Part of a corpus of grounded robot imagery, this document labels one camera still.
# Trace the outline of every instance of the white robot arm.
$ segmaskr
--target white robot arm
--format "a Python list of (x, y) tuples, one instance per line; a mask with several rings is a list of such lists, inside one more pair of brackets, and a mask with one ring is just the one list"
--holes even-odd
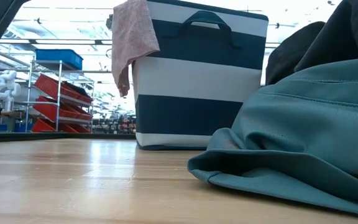
[(19, 96), (21, 87), (18, 83), (15, 83), (16, 72), (5, 70), (0, 75), (0, 109), (2, 108), (2, 101), (5, 101), (4, 110), (11, 111), (14, 102), (14, 96)]

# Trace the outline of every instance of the striped storage bin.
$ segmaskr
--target striped storage bin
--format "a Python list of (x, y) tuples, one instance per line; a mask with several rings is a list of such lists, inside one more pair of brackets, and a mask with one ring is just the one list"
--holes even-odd
[(133, 65), (140, 148), (205, 149), (260, 86), (266, 16), (148, 0), (160, 52)]

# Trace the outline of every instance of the dark gray fabric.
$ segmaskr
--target dark gray fabric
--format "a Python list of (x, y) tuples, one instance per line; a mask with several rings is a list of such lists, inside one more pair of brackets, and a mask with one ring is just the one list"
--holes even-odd
[(325, 22), (314, 22), (285, 39), (269, 56), (266, 67), (266, 85), (275, 84), (292, 75), (295, 66), (308, 51)]
[(358, 0), (338, 6), (295, 70), (253, 94), (188, 170), (211, 184), (358, 214)]

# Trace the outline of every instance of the ceiling light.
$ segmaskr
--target ceiling light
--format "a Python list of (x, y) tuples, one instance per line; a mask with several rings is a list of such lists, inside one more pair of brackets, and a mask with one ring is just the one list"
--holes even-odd
[(25, 80), (15, 79), (16, 83), (26, 82)]
[(106, 45), (111, 45), (112, 44), (112, 40), (102, 40), (102, 44), (106, 44)]
[(95, 44), (94, 40), (37, 40), (38, 44)]
[(23, 72), (17, 72), (16, 73), (16, 78), (19, 78), (21, 80), (28, 80), (29, 79), (29, 75)]
[(29, 44), (29, 40), (22, 39), (1, 39), (0, 44)]
[(276, 48), (280, 45), (280, 43), (266, 43), (266, 48)]

